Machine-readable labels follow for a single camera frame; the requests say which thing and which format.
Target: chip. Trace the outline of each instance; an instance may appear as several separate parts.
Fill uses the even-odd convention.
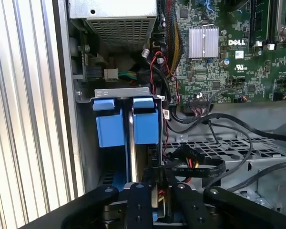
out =
[[[265,66],[265,72],[269,72],[270,70],[271,70],[270,65],[266,65],[266,66]]]
[[[187,9],[180,9],[179,14],[180,14],[180,18],[187,18],[188,17],[188,10]]]
[[[248,92],[249,93],[255,92],[255,85],[248,85]]]
[[[244,32],[244,37],[249,38],[250,33],[248,31]]]
[[[219,81],[213,81],[213,89],[219,89],[220,88],[220,82]]]

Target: capacitor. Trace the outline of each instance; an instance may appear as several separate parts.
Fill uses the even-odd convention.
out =
[[[224,67],[227,67],[230,63],[230,60],[228,58],[224,58],[222,61],[221,61],[221,64],[224,66]]]
[[[227,35],[227,30],[221,30],[221,35],[226,36]]]
[[[261,56],[262,54],[263,54],[263,52],[260,48],[255,48],[255,51],[254,51],[255,56]]]
[[[197,99],[200,99],[200,98],[202,98],[202,96],[203,96],[202,93],[199,92],[199,93],[196,95],[196,98],[197,98]]]

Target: cable bundle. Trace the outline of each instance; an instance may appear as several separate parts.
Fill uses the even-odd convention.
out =
[[[176,0],[163,2],[162,11],[166,22],[166,59],[171,70],[168,74],[174,74],[183,53],[183,42],[177,23]]]

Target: green wire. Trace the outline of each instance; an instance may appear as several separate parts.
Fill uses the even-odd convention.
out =
[[[128,74],[122,74],[122,73],[119,73],[119,77],[120,76],[127,76],[128,78],[130,78],[130,79],[133,79],[133,80],[137,80],[137,78],[136,77],[134,77],[134,76],[131,76],[131,75],[128,75]]]

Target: white connector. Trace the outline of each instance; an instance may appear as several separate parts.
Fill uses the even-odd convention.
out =
[[[104,69],[104,78],[107,82],[119,80],[118,69]]]

